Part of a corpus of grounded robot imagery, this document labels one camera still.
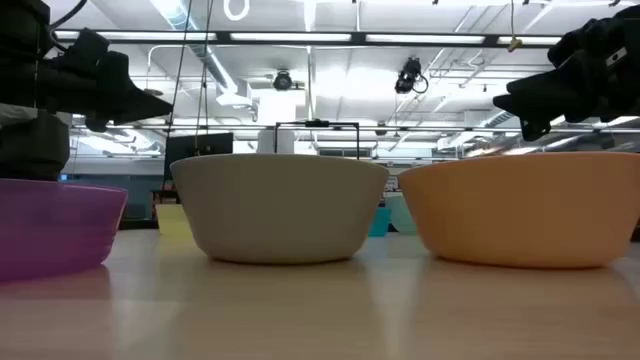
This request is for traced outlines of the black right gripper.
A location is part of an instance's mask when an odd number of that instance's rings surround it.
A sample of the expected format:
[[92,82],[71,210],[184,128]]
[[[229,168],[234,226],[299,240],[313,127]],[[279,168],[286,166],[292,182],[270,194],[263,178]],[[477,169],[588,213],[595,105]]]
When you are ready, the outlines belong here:
[[[617,114],[619,72],[625,67],[623,21],[591,19],[566,33],[547,53],[555,69],[512,81],[493,104],[520,117],[521,136],[532,142],[561,115],[569,123],[589,117],[609,122]],[[568,84],[578,105],[567,111]]]

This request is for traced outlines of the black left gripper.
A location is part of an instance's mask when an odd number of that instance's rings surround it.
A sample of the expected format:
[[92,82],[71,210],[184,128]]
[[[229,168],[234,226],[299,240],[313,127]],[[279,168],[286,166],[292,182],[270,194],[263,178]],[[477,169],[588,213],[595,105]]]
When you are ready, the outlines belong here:
[[85,115],[85,126],[104,133],[109,121],[125,124],[168,115],[173,105],[131,81],[129,57],[109,49],[110,42],[84,28],[64,47],[54,32],[37,38],[37,107],[48,112]]

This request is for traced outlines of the orange plastic bowl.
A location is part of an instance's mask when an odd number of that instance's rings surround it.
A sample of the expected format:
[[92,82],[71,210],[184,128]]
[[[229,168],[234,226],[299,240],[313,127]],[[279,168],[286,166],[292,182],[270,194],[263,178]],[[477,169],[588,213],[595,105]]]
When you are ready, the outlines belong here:
[[593,268],[622,257],[640,221],[640,154],[479,157],[400,174],[434,255],[521,268]]

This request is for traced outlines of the yellow plastic bowl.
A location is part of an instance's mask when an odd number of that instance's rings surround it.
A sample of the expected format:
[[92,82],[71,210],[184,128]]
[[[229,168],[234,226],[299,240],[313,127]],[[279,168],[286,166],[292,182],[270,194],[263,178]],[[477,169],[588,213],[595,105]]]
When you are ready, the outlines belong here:
[[157,204],[155,206],[159,231],[170,238],[191,238],[192,231],[181,204]]

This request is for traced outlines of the purple translucent plastic bowl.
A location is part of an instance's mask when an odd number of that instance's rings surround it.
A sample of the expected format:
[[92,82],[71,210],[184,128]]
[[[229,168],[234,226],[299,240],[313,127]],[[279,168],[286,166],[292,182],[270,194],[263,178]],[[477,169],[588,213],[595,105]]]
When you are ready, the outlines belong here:
[[127,200],[120,188],[0,179],[0,283],[99,266]]

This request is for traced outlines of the beige plastic bowl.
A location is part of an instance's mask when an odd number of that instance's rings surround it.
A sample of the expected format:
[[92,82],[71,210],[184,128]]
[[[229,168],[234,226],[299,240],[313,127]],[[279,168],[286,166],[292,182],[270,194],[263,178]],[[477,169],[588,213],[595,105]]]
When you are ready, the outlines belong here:
[[295,154],[199,156],[171,172],[199,249],[249,264],[351,258],[389,177],[369,162]]

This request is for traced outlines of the black monitor screen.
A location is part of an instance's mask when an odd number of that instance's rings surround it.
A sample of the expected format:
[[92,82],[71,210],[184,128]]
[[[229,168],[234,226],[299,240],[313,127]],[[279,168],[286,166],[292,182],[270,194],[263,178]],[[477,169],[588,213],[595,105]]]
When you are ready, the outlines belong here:
[[169,137],[165,147],[164,179],[173,179],[172,163],[200,155],[231,154],[233,142],[232,133]]

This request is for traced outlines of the black overhead light bar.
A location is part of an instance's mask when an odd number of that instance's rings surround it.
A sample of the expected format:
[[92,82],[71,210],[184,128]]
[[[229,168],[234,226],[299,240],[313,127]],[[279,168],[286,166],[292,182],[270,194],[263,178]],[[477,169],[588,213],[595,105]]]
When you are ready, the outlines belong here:
[[506,34],[379,33],[379,32],[251,32],[251,31],[141,31],[100,30],[116,44],[292,45],[355,47],[507,48]]

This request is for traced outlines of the green plastic bowl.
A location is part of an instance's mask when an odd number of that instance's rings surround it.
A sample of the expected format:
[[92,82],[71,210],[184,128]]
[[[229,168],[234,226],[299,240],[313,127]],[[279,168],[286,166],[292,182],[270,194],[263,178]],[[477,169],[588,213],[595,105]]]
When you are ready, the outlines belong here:
[[403,195],[385,198],[386,207],[390,210],[391,224],[401,234],[416,235],[416,224],[409,212]]

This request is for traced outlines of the black metal frame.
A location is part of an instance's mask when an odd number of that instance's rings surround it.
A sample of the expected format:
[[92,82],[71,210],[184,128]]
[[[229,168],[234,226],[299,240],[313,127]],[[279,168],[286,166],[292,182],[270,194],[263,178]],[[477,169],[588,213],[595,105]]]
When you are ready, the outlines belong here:
[[306,121],[294,121],[294,122],[276,122],[273,127],[273,141],[274,146],[273,150],[275,153],[278,152],[278,137],[279,130],[282,126],[293,126],[293,127],[303,127],[310,129],[331,129],[335,131],[341,131],[345,127],[352,127],[356,132],[356,159],[360,159],[360,125],[357,122],[331,122],[328,120],[306,120]]

